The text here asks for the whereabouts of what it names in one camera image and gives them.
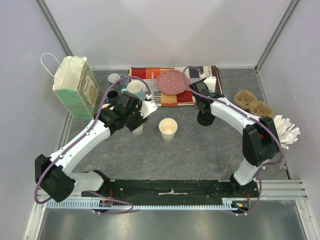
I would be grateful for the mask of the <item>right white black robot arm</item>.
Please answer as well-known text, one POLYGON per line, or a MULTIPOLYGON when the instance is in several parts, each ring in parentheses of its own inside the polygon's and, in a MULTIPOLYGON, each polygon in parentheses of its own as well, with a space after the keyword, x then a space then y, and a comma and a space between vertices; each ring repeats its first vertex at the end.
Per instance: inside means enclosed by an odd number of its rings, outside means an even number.
POLYGON ((260 118, 242 110, 218 92, 213 92, 209 79, 199 80, 188 86, 199 110, 197 121, 210 126, 220 118, 242 135, 244 159, 239 168, 230 176, 229 191, 235 197, 247 191, 261 166, 281 152, 280 140, 272 118, 260 118))

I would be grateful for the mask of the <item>white paper cup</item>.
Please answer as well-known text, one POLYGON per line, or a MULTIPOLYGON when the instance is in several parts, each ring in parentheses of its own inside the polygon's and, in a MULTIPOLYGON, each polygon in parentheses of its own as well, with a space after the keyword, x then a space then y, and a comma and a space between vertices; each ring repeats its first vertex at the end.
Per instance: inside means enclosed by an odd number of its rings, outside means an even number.
POLYGON ((178 124, 172 118, 164 118, 160 121, 158 128, 162 138, 169 142, 173 140, 175 133, 178 130, 178 124))
POLYGON ((143 125, 140 125, 139 127, 137 127, 135 130, 132 131, 132 133, 134 135, 140 135, 142 132, 143 132, 143 128, 144 126, 143 125))

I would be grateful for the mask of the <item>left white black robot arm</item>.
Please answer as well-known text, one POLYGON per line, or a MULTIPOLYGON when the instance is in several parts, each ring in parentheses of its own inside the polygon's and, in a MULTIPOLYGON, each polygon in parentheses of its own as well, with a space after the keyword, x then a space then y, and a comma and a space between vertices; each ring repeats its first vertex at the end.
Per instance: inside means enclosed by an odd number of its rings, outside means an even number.
POLYGON ((62 202, 74 190, 92 190, 99 197, 110 191, 107 177, 99 171, 73 173, 76 165, 99 143, 116 131, 127 127, 137 130, 155 112, 158 105, 148 95, 144 101, 129 92, 118 102, 101 107, 95 118, 69 143, 49 156, 40 154, 34 162, 36 188, 45 191, 49 199, 62 202))

